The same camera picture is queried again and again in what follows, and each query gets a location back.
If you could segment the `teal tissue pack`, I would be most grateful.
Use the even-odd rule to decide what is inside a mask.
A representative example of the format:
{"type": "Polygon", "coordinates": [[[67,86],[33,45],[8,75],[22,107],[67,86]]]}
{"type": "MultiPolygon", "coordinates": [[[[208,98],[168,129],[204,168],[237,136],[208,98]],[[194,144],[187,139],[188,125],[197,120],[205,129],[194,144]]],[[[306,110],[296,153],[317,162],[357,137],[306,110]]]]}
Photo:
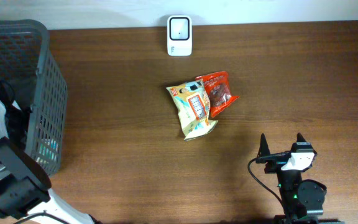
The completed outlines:
{"type": "Polygon", "coordinates": [[[41,164],[57,162],[59,145],[54,139],[41,139],[37,146],[36,161],[41,164]]]}

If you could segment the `beige snack bag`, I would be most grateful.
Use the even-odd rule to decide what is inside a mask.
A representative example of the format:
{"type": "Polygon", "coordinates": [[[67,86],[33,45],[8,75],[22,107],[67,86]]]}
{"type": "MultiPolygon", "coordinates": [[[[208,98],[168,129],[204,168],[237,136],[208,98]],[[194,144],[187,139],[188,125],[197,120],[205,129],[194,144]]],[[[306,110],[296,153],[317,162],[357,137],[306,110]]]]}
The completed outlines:
{"type": "Polygon", "coordinates": [[[200,138],[215,128],[218,121],[209,119],[211,103],[202,80],[168,86],[166,90],[177,107],[185,141],[200,138]]]}

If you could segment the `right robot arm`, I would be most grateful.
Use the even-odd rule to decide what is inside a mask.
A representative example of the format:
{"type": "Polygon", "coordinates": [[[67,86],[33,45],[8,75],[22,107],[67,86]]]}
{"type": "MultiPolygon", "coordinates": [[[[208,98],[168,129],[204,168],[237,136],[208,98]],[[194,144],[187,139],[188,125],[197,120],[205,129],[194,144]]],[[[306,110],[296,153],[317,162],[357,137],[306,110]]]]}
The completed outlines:
{"type": "Polygon", "coordinates": [[[320,220],[324,213],[323,203],[327,187],[316,180],[302,179],[302,173],[312,168],[317,156],[312,144],[298,133],[289,151],[272,154],[262,134],[257,157],[252,159],[247,169],[251,176],[266,190],[273,194],[283,208],[283,215],[276,215],[274,223],[341,223],[340,220],[320,220]],[[279,194],[263,184],[251,171],[252,163],[265,164],[266,174],[275,174],[278,179],[279,194]]]}

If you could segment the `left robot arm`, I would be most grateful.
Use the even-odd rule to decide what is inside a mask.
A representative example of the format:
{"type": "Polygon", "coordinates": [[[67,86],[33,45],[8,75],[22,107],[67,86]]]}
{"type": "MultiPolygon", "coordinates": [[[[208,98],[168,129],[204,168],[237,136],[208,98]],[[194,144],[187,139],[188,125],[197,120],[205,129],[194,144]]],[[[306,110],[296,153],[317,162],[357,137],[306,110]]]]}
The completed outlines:
{"type": "Polygon", "coordinates": [[[18,223],[97,223],[60,198],[47,173],[22,149],[28,116],[15,105],[15,93],[0,80],[0,218],[18,223]]]}

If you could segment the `red snack packet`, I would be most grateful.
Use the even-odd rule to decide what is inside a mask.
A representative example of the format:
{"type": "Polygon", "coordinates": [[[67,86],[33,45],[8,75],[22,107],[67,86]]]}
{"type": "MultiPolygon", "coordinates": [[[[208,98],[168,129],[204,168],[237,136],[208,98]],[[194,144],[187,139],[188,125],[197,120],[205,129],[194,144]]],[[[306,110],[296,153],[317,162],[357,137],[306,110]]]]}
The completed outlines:
{"type": "Polygon", "coordinates": [[[231,93],[226,71],[198,76],[195,80],[203,81],[204,89],[211,103],[210,113],[212,118],[216,117],[239,98],[239,96],[231,93]]]}

